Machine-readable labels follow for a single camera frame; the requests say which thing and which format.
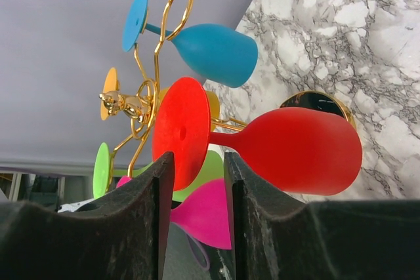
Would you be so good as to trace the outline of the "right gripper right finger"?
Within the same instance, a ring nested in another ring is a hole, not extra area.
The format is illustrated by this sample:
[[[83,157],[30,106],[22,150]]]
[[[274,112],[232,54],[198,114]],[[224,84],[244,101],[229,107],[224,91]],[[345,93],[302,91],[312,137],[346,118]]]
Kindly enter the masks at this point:
[[[419,202],[302,203],[224,156],[237,279],[418,279]]]

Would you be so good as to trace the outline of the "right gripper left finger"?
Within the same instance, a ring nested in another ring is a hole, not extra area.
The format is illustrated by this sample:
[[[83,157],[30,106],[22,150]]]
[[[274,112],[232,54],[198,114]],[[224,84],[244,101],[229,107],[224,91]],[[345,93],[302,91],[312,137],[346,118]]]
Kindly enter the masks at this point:
[[[75,212],[1,204],[2,279],[161,279],[174,156]]]

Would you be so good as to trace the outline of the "pink wine glass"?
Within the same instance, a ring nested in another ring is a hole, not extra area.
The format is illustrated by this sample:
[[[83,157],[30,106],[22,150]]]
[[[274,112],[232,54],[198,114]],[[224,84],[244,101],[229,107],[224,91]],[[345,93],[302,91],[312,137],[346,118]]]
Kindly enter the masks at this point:
[[[170,221],[206,245],[230,250],[232,242],[224,179],[211,180],[195,189],[171,210]]]

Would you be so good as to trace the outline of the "red wine glass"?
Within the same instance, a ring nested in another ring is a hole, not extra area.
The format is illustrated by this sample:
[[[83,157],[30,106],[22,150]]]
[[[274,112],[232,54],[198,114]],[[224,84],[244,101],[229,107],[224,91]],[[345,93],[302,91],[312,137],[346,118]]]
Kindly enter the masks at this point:
[[[213,132],[207,95],[191,77],[177,80],[157,113],[152,156],[175,156],[181,190],[198,175],[210,144],[236,150],[254,173],[286,192],[335,195],[355,181],[362,145],[344,118],[299,107],[279,108],[235,133]]]

